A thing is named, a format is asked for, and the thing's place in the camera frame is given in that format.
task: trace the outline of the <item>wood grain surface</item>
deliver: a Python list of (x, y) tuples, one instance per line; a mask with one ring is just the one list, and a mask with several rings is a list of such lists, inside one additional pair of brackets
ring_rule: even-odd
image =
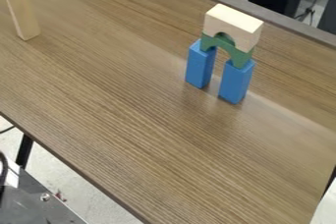
[(145, 223), (308, 223), (336, 163), (336, 55), (266, 25), (238, 106), (184, 82), (210, 0), (0, 0), (0, 111)]

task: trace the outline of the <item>white floor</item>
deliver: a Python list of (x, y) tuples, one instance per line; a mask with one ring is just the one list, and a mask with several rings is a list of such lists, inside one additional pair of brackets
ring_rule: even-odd
[[(0, 117), (0, 131), (11, 126)], [(0, 135), (0, 150), (15, 160), (22, 133), (15, 129)], [(88, 224), (141, 224), (133, 215), (64, 165), (48, 151), (35, 144), (28, 172), (56, 194)]]

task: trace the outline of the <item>wooden block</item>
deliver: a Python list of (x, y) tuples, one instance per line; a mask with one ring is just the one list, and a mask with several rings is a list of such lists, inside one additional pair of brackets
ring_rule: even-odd
[(18, 36), (29, 40), (40, 34), (37, 19), (32, 12), (29, 0), (6, 0), (10, 9)]
[(230, 35), (236, 48), (250, 52), (258, 43), (263, 21), (222, 4), (217, 4), (205, 14), (203, 33), (214, 37), (219, 32)]

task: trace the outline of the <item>arch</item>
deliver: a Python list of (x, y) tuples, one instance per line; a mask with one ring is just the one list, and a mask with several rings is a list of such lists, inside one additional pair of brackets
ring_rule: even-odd
[(212, 47), (220, 47), (228, 52), (233, 66), (237, 69), (243, 69), (253, 54), (253, 49), (248, 53), (237, 49), (234, 39), (225, 32), (218, 32), (214, 37), (205, 33), (201, 35), (200, 50), (205, 52)]

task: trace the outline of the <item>black wire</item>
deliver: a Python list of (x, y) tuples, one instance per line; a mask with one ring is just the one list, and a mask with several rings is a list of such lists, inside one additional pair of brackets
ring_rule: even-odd
[(297, 18), (304, 17), (302, 19), (302, 21), (303, 21), (309, 14), (311, 14), (313, 16), (313, 13), (315, 12), (315, 10), (313, 10), (313, 7), (316, 5), (316, 2), (317, 2), (317, 0), (313, 0), (311, 5), (308, 8), (306, 8), (305, 12), (296, 16), (294, 19), (296, 20)]
[(4, 153), (2, 153), (0, 151), (0, 162), (2, 163), (2, 171), (0, 174), (0, 207), (2, 204), (2, 196), (5, 192), (5, 182), (6, 182), (6, 178), (7, 178), (7, 174), (8, 174), (8, 170), (9, 170), (9, 165), (8, 165), (8, 161), (7, 158), (5, 156)]
[(0, 162), (2, 163), (2, 171), (0, 174), (0, 187), (5, 186), (7, 174), (8, 174), (8, 161), (4, 153), (0, 151)]
[(15, 128), (15, 126), (11, 126), (10, 128), (7, 128), (6, 130), (1, 131), (0, 134), (7, 133), (7, 132), (11, 131), (11, 130), (14, 129), (14, 128)]

